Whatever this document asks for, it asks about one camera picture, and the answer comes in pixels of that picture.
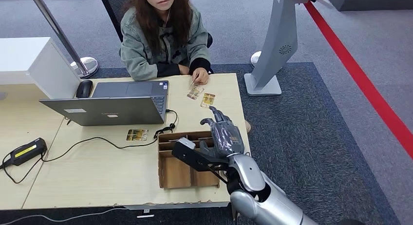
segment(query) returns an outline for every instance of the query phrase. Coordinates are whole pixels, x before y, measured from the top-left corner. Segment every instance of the green jacket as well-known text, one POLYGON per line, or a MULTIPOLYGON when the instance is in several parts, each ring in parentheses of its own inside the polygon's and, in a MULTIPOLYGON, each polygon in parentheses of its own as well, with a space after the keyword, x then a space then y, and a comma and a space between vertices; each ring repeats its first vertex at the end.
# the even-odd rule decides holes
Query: green jacket
POLYGON ((163 28, 161 27, 163 21, 158 20, 162 50, 156 55, 150 50, 135 16, 135 8, 130 8, 122 18, 123 42, 120 47, 121 60, 126 64, 126 69, 134 80, 179 75, 178 64, 189 66, 190 74, 199 67, 210 70, 208 32, 202 25, 201 14, 194 7, 192 7, 189 40, 185 47, 174 47, 172 27, 163 28))

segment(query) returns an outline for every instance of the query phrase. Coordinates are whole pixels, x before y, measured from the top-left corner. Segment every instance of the office chair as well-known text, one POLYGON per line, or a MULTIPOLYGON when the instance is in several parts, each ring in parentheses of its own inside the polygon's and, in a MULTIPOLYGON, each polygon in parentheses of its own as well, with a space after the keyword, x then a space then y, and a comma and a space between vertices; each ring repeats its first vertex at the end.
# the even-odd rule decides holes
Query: office chair
MULTIPOLYGON (((126 12, 125 3, 128 0, 102 0, 103 5, 106 8, 106 11, 111 18, 112 24, 115 27, 117 35, 119 36, 120 41, 123 41, 122 32, 120 31, 120 22, 123 18, 123 15, 126 12)), ((212 36, 208 33, 208 42, 206 46, 209 48, 212 44, 212 36)))

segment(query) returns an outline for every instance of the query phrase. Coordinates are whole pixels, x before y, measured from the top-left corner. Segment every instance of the woman's hand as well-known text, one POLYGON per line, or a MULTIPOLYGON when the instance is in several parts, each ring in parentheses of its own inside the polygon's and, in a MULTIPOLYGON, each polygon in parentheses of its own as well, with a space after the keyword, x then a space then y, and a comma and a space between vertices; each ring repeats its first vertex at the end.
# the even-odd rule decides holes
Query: woman's hand
POLYGON ((205 68, 197 68, 192 74, 194 84, 205 85, 208 83, 209 75, 205 68))
POLYGON ((179 71, 181 72, 181 75, 189 75, 189 67, 178 64, 179 71))

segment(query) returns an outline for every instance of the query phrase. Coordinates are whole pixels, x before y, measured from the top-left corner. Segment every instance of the laptop keyboard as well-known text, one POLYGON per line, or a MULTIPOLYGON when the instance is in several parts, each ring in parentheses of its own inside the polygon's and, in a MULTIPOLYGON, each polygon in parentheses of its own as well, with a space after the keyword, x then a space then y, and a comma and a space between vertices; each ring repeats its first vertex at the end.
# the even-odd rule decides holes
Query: laptop keyboard
POLYGON ((158 112, 162 114, 164 111, 165 96, 152 96, 151 98, 158 109, 158 112))

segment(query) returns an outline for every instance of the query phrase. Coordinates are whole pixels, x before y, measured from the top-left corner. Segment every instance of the black mesh chair back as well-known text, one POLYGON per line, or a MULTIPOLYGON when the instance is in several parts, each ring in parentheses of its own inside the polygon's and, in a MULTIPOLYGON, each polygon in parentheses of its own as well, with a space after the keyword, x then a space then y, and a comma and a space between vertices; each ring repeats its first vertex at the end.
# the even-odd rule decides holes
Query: black mesh chair back
POLYGON ((102 0, 120 41, 123 41, 122 32, 120 31, 120 22, 126 12, 125 4, 127 1, 128 0, 102 0))

